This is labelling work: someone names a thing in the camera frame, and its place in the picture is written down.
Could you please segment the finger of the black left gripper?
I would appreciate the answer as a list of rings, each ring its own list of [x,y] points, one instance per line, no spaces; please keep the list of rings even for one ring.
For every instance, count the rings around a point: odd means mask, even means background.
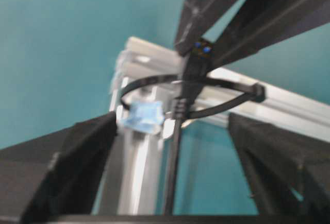
[[[329,0],[246,0],[215,42],[211,68],[329,23]]]
[[[237,0],[184,0],[174,47],[184,56]]]

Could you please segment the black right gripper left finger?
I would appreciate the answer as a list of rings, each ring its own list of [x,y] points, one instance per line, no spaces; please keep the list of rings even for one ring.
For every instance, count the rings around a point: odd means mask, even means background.
[[[109,112],[1,150],[1,223],[90,214],[117,134]]]

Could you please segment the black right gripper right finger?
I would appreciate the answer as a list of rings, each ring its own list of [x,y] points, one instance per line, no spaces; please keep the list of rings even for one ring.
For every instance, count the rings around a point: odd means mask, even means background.
[[[329,223],[329,143],[230,114],[228,131],[260,215]]]

